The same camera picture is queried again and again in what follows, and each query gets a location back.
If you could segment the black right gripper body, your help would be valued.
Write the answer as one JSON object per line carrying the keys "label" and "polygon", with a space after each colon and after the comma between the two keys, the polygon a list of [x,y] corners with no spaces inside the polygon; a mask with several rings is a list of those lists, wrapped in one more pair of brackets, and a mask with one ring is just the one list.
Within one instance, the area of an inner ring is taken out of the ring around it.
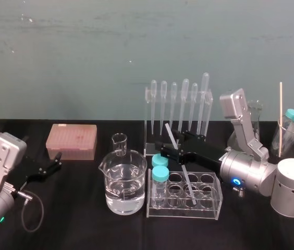
{"label": "black right gripper body", "polygon": [[188,140],[179,149],[178,162],[195,163],[211,171],[220,171],[225,150],[217,148],[202,140]]}

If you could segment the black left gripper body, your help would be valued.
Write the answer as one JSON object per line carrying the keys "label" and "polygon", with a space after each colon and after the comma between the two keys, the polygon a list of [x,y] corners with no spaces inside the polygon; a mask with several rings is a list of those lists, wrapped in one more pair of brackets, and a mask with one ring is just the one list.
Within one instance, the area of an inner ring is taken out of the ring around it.
{"label": "black left gripper body", "polygon": [[37,180],[37,162],[35,159],[25,156],[7,175],[5,181],[5,191],[17,193],[27,184]]}

